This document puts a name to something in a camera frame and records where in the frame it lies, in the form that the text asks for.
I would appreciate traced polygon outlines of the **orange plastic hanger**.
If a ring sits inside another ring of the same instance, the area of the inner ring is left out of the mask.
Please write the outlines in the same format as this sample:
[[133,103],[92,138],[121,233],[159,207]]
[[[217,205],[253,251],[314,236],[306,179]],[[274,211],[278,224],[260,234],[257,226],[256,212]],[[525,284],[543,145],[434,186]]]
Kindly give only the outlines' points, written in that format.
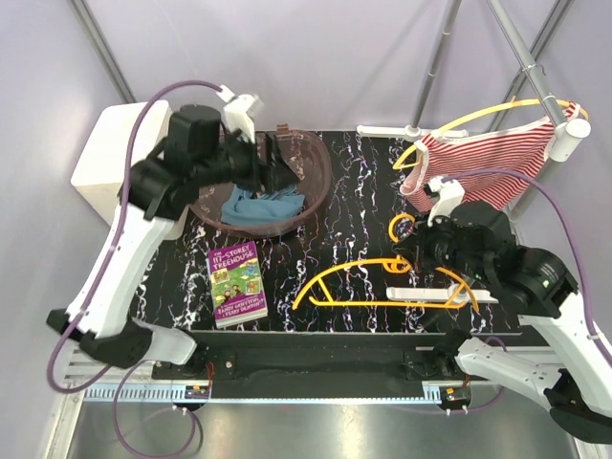
[[305,282],[292,304],[327,309],[479,310],[482,293],[446,268],[434,273],[444,278],[441,287],[417,285],[416,266],[400,255],[374,257],[336,264]]

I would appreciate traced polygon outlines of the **blue tank top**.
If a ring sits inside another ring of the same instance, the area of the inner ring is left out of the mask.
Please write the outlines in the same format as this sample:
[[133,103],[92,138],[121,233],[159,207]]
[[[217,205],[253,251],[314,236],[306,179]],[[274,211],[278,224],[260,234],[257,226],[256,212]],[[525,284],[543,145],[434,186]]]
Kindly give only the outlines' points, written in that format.
[[271,225],[296,217],[304,207],[305,196],[289,186],[272,194],[255,193],[234,186],[221,207],[221,221],[236,227]]

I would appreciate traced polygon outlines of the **yellow plastic hanger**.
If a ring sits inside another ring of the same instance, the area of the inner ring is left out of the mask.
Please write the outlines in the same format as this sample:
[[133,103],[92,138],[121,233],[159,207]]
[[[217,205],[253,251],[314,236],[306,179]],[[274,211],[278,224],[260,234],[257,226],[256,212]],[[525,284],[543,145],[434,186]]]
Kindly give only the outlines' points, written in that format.
[[[459,127],[463,124],[477,120],[488,115],[496,114],[498,112],[504,112],[513,110],[515,108],[542,105],[539,99],[523,99],[513,100],[502,104],[487,107],[472,113],[469,113],[459,119],[453,120],[438,129],[435,129],[432,134],[429,134],[431,138],[435,135],[442,136],[448,131]],[[576,149],[576,146],[582,139],[585,139],[591,132],[591,127],[588,124],[589,116],[588,113],[579,108],[574,102],[567,100],[559,100],[553,102],[554,108],[561,108],[561,124],[560,128],[556,129],[556,136],[558,137],[557,143],[550,149],[550,155],[548,159],[557,162],[565,162],[571,153]],[[423,150],[420,153],[419,160],[414,164],[406,164],[404,161],[417,150],[418,146],[424,146],[423,143],[415,142],[396,160],[393,164],[393,169],[396,171],[403,170],[410,167],[416,167],[417,165],[423,165],[425,163],[426,152]],[[528,174],[528,178],[525,177],[521,172],[515,173],[509,169],[504,168],[480,168],[480,169],[455,169],[452,174],[446,174],[443,181],[447,182],[450,180],[458,180],[465,177],[478,176],[479,174],[508,174],[510,176],[523,178],[528,182],[532,183],[535,176],[531,173]]]

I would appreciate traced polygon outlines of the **red white striped top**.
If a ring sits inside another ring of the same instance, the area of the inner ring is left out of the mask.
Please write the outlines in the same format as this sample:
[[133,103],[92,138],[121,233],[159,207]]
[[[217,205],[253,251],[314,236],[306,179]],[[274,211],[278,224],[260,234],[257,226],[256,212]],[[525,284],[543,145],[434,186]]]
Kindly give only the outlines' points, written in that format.
[[[431,138],[428,134],[417,141],[424,146],[419,145],[414,151],[416,162],[420,153],[426,152],[425,163],[412,167],[400,185],[400,192],[414,208],[425,213],[433,206],[425,192],[426,183],[433,177],[452,174],[455,169],[504,168],[536,177],[552,148],[553,132],[553,124],[544,116],[514,128],[464,139],[448,139],[443,135]],[[503,209],[529,186],[503,174],[478,175],[459,182],[465,190],[465,202],[484,200],[496,209]]]

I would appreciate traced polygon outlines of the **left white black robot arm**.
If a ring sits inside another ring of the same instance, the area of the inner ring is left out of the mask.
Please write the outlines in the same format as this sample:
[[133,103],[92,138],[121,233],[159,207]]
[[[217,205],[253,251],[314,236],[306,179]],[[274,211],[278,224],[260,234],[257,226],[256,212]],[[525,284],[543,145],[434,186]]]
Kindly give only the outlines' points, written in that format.
[[162,361],[188,379],[205,371],[207,356],[189,332],[132,318],[130,303],[154,252],[178,228],[201,188],[236,184],[274,192],[297,184],[274,137],[266,139],[267,160],[260,159],[255,104],[254,96],[242,95],[222,110],[185,105],[169,117],[166,136],[129,167],[94,269],[68,307],[48,313],[51,329],[109,366]]

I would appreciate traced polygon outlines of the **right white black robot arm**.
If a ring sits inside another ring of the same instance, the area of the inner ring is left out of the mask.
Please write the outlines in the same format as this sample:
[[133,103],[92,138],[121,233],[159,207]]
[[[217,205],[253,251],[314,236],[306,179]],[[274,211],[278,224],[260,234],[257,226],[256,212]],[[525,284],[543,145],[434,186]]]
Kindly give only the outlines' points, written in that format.
[[418,271],[446,268],[480,282],[561,361],[544,367],[454,331],[434,349],[440,376],[488,379],[542,406],[573,437],[610,444],[611,365],[589,336],[586,295],[560,258],[518,245],[507,215],[483,201],[461,204],[448,216],[417,217],[394,251]]

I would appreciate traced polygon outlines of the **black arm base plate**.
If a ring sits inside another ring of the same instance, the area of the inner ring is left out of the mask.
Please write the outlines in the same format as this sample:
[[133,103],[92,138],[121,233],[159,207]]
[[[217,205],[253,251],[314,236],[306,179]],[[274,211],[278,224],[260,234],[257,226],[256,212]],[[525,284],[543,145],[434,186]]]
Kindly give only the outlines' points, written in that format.
[[212,377],[215,402],[385,402],[423,395],[423,382],[464,382],[440,348],[444,334],[194,333],[200,348],[184,368],[157,363],[156,380]]

